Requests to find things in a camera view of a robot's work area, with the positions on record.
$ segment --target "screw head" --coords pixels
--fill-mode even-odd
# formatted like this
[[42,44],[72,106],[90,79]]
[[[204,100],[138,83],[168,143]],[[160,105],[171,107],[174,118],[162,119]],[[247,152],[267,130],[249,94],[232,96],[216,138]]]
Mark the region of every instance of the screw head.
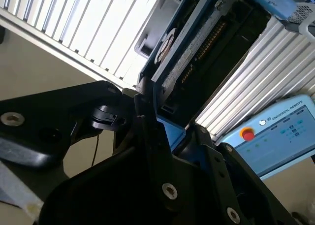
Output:
[[24,123],[25,118],[20,113],[7,112],[1,115],[0,120],[6,126],[18,127]]
[[162,185],[162,190],[164,195],[166,195],[171,200],[175,200],[178,196],[176,188],[170,183],[164,183]]
[[240,218],[240,216],[238,215],[238,213],[237,213],[234,209],[228,207],[228,208],[226,209],[226,212],[227,212],[227,215],[229,216],[229,218],[230,218],[235,224],[240,224],[240,223],[241,223],[241,218]]
[[216,4],[215,4],[215,8],[217,8],[219,5],[221,5],[222,1],[223,1],[223,0],[218,0],[218,1],[216,2]]
[[233,149],[230,147],[230,146],[226,146],[226,149],[228,150],[228,152],[232,152],[233,151]]

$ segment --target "black cable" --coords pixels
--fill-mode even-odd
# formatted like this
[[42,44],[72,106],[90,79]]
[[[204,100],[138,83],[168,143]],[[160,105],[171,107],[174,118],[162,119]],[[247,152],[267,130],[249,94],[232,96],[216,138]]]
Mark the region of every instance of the black cable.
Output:
[[95,147],[95,152],[94,152],[94,156],[93,156],[93,160],[92,160],[91,167],[93,167],[94,162],[95,162],[96,153],[97,153],[97,148],[98,148],[98,142],[99,142],[99,135],[97,135],[97,137],[96,137],[96,147]]

